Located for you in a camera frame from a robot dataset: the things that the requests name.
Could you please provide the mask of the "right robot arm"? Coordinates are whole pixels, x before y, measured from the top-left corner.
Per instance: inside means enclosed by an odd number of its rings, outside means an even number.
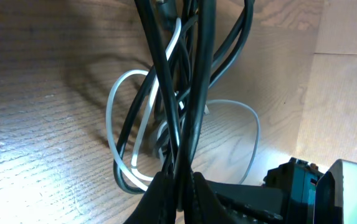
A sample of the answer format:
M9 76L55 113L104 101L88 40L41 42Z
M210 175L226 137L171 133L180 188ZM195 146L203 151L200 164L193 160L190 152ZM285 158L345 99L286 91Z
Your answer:
M279 223L357 224L357 163L338 159L321 172L293 157L268 171L260 199Z

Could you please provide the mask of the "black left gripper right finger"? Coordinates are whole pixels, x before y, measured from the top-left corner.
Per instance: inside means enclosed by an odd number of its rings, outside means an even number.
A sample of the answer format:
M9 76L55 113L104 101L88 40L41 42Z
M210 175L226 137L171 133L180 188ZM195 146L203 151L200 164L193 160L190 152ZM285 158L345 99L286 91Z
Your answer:
M215 194L199 172L191 173L183 202L186 223L237 223L234 215L242 215L264 223L282 223L283 217L268 210L236 202Z

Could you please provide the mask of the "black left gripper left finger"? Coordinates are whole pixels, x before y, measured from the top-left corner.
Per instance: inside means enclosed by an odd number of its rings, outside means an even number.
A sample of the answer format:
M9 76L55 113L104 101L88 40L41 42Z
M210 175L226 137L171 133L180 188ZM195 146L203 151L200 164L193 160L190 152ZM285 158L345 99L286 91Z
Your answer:
M175 223L175 219L173 179L163 172L158 172L124 224Z

